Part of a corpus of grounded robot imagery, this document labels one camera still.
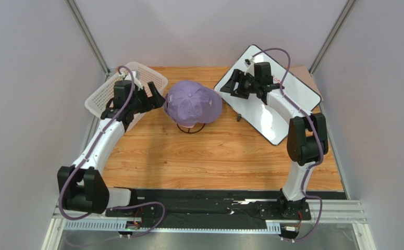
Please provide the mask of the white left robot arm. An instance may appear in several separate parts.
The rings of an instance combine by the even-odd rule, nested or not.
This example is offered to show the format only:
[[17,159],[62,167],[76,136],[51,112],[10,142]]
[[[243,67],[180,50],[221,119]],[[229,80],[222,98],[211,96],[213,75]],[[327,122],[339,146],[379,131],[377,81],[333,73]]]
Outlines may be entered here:
[[155,83],[120,80],[113,86],[113,97],[104,101],[99,127],[89,145],[74,163],[57,173],[60,191],[58,208],[69,220],[107,209],[133,209],[131,189],[109,188],[102,177],[114,146],[129,126],[143,113],[161,108],[165,102]]

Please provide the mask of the lavender cap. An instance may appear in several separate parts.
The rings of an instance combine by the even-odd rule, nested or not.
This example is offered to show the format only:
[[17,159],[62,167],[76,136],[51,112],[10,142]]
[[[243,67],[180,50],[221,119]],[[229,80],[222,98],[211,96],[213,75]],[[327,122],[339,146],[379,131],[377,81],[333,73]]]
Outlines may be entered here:
[[179,126],[192,128],[198,123],[212,123],[222,113],[221,96],[198,82],[182,80],[165,96],[164,112]]

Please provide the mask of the white dry-erase board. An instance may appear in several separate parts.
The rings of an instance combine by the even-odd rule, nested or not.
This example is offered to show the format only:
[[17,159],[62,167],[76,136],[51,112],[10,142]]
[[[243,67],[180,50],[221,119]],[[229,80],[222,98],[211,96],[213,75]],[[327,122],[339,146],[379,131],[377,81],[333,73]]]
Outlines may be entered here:
[[[235,69],[247,71],[248,65],[245,60],[260,51],[258,46],[250,45],[219,80],[214,90],[271,144],[278,145],[288,135],[287,119],[283,118],[271,106],[265,105],[255,94],[250,94],[248,99],[243,99],[233,97],[230,93],[221,92],[221,88],[231,78],[233,71]],[[322,96],[305,66],[290,68],[283,87],[284,92],[304,110],[313,111],[322,101]]]

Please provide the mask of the white plastic basket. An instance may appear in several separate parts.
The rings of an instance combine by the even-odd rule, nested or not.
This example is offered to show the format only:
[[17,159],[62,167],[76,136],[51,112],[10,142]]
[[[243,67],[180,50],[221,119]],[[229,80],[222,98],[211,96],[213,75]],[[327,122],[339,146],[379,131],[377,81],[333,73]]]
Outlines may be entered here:
[[[129,68],[134,77],[137,85],[142,85],[148,97],[152,96],[152,92],[148,86],[149,82],[153,82],[158,92],[163,95],[168,80],[161,73],[153,70],[152,68],[138,62],[129,62],[125,65]],[[106,80],[94,93],[88,97],[84,103],[85,107],[96,117],[100,117],[106,109],[107,102],[114,97],[114,84],[120,81],[122,77],[119,73],[114,73]]]

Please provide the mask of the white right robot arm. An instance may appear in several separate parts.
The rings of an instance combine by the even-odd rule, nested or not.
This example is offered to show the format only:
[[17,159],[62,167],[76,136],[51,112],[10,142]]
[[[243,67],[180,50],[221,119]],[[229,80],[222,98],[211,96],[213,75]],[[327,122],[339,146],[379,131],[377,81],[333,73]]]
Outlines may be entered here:
[[300,214],[307,207],[306,187],[312,171],[328,152],[325,116],[304,110],[288,95],[283,80],[274,82],[269,62],[250,63],[246,71],[234,69],[220,91],[241,99],[255,94],[288,123],[287,152],[291,166],[276,208],[283,218]]

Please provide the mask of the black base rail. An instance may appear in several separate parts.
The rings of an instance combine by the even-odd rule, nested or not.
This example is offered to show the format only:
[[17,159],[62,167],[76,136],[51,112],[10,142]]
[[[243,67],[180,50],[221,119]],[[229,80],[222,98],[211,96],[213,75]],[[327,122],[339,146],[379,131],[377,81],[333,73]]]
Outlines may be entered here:
[[130,206],[143,208],[106,210],[107,215],[137,214],[144,226],[160,229],[266,228],[268,220],[311,220],[305,199],[288,202],[281,191],[133,189]]

